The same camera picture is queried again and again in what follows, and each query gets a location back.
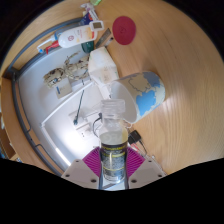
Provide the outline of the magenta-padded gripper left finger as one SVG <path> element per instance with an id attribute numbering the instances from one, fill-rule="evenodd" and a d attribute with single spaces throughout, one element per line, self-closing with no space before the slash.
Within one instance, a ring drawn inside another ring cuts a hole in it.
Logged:
<path id="1" fill-rule="evenodd" d="M 83 188 L 102 188 L 100 148 L 89 152 L 83 159 L 75 159 L 62 177 Z"/>

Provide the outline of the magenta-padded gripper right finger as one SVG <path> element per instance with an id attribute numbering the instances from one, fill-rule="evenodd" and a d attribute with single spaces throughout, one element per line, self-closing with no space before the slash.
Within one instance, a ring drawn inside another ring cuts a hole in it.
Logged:
<path id="1" fill-rule="evenodd" d="M 132 148 L 127 149 L 126 189 L 141 188 L 164 176 L 165 172 L 153 158 L 144 158 Z"/>

